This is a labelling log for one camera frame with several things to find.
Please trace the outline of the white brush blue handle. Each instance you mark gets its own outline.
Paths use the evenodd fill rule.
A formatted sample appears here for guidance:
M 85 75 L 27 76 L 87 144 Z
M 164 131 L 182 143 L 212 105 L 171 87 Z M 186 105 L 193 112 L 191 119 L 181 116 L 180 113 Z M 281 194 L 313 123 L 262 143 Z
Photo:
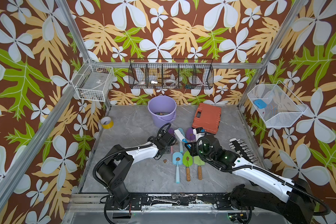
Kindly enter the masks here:
M 184 132 L 181 131 L 180 128 L 176 129 L 174 131 L 175 137 L 183 143 L 188 143 L 187 139 L 185 138 Z

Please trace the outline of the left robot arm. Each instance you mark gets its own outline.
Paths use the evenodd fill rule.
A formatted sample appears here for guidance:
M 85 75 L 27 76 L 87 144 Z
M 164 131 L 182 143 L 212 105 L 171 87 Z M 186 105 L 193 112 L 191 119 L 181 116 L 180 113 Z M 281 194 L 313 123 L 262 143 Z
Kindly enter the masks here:
M 159 131 L 157 136 L 148 138 L 147 143 L 135 147 L 122 147 L 117 144 L 108 154 L 97 162 L 92 175 L 110 193 L 116 206 L 124 209 L 129 204 L 130 193 L 124 180 L 131 166 L 149 158 L 160 159 L 176 138 L 167 131 Z

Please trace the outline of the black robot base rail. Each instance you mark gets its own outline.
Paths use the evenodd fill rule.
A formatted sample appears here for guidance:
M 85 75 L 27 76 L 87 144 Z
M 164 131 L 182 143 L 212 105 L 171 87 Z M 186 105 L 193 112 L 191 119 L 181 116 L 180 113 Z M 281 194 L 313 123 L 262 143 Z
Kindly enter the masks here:
M 193 205 L 208 205 L 213 210 L 253 210 L 252 206 L 238 205 L 230 199 L 230 193 L 172 193 L 148 194 L 131 193 L 119 205 L 121 209 L 141 210 L 143 206 L 156 204 L 168 205 L 173 208 L 189 208 Z

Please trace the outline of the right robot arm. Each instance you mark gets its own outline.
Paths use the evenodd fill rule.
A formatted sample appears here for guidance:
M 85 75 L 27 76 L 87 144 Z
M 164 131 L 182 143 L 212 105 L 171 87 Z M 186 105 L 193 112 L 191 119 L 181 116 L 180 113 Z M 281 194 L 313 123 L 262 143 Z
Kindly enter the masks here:
M 242 140 L 230 139 L 229 150 L 214 135 L 184 145 L 217 170 L 245 178 L 264 189 L 263 192 L 249 190 L 243 184 L 235 187 L 228 193 L 228 204 L 237 210 L 261 208 L 282 215 L 291 224 L 309 224 L 314 216 L 331 213 L 330 207 L 312 194 L 305 180 L 294 181 L 255 165 Z

